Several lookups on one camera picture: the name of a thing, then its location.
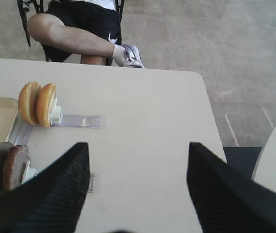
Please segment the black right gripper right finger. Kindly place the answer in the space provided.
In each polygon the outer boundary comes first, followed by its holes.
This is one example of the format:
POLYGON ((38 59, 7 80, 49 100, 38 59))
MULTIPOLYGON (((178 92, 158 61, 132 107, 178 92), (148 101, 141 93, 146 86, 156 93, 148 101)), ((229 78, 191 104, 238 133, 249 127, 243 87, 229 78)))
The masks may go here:
POLYGON ((187 186, 203 232, 276 233, 276 193, 201 143, 189 144, 187 186))

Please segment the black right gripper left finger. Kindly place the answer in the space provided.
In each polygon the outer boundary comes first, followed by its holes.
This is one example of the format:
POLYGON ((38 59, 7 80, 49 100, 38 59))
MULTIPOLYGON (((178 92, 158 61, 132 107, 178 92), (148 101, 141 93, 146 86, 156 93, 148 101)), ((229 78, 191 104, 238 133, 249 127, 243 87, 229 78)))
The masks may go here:
POLYGON ((0 196, 0 233, 73 233, 90 183, 87 143, 0 196))

